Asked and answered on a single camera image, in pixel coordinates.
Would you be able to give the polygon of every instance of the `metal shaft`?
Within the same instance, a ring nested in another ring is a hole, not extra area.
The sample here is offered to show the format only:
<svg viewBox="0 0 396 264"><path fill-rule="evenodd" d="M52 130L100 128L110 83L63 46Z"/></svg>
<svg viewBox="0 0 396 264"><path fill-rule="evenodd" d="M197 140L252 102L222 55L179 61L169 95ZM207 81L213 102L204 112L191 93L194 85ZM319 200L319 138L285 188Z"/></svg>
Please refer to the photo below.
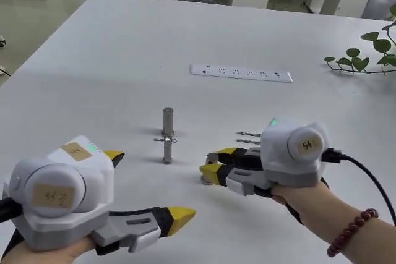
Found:
<svg viewBox="0 0 396 264"><path fill-rule="evenodd" d="M251 143L253 145L261 145L261 142L253 142L252 140L237 139L236 142Z"/></svg>
<svg viewBox="0 0 396 264"><path fill-rule="evenodd" d="M213 164L213 163L217 163L218 162L218 154L216 153L209 153L208 155L206 155L206 162L205 164ZM207 181L204 177L204 175L201 175L200 177L200 181L201 183L203 183L204 185L213 185L213 182Z"/></svg>
<svg viewBox="0 0 396 264"><path fill-rule="evenodd" d="M173 108L164 108L162 136L172 137L173 134Z"/></svg>
<svg viewBox="0 0 396 264"><path fill-rule="evenodd" d="M218 162L218 154L216 153L209 153L206 155L206 162L205 164L212 164Z"/></svg>
<svg viewBox="0 0 396 264"><path fill-rule="evenodd" d="M261 137L260 133L247 133L247 132L238 131L237 134L238 135L245 135L245 136Z"/></svg>
<svg viewBox="0 0 396 264"><path fill-rule="evenodd" d="M172 139L166 138L163 142L163 164L171 164L172 159Z"/></svg>

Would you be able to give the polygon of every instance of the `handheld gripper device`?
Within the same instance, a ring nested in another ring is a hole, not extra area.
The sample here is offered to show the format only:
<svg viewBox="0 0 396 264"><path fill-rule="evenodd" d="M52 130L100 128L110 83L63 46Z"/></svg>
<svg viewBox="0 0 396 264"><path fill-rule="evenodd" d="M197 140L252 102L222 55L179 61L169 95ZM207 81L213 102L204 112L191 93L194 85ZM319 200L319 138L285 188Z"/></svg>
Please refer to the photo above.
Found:
<svg viewBox="0 0 396 264"><path fill-rule="evenodd" d="M241 140L259 147L225 148L210 154L213 160L200 167L202 182L228 187L241 195L271 197L271 187L312 187L323 174L323 152L329 147L325 129L318 123L301 126L286 119L273 119L260 142Z"/></svg>
<svg viewBox="0 0 396 264"><path fill-rule="evenodd" d="M142 250L174 234L194 215L183 207L111 211L120 151L101 151L79 136L44 158L27 158L4 184L0 221L11 219L19 239L36 251L66 247L90 236L97 254Z"/></svg>

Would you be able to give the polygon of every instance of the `desk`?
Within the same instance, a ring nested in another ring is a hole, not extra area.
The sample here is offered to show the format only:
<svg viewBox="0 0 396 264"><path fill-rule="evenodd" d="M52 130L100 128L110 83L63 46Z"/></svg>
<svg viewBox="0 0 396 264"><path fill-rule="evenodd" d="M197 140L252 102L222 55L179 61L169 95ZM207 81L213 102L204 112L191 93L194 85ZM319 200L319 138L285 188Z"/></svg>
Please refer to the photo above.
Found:
<svg viewBox="0 0 396 264"><path fill-rule="evenodd" d="M322 64L349 46L377 58L359 36L385 24L182 1L88 0L0 88L0 176L21 158L86 135L126 152L114 210L197 211L179 233L141 253L89 253L77 264L349 263L327 258L327 245L275 202L203 186L198 167L208 152L237 146L236 131L260 132L276 115L319 120L332 144L371 169L396 201L395 76L339 75ZM193 76L190 63L287 70L294 82ZM168 166L153 142L165 106L175 110L178 139ZM352 164L328 166L325 178L347 202L377 208L390 221L377 189ZM11 232L11 224L0 225L1 249Z"/></svg>

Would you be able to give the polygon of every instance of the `red bead bracelet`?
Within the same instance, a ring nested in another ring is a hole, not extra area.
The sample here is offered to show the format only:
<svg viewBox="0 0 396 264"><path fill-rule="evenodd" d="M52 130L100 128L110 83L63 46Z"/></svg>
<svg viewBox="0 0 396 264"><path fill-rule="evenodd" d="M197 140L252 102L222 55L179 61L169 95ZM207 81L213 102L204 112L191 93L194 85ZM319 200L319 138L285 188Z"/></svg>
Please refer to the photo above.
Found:
<svg viewBox="0 0 396 264"><path fill-rule="evenodd" d="M334 239L330 247L327 249L327 255L331 258L338 255L351 240L353 235L359 231L359 228L363 227L371 218L378 218L378 212L373 208L368 208L366 211L363 211L360 216L357 216L355 220L350 223L336 239Z"/></svg>

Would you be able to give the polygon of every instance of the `floor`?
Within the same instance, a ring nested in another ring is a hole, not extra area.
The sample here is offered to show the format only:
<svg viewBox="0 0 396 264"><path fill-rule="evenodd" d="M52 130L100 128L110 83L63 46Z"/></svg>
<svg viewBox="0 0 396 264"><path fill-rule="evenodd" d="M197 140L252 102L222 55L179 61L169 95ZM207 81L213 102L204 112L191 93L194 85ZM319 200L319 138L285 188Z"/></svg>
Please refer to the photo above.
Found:
<svg viewBox="0 0 396 264"><path fill-rule="evenodd" d="M0 0L0 66L14 73L86 0ZM209 0L226 4L227 0ZM270 0L269 9L306 12L302 0ZM0 75L0 84L7 77Z"/></svg>

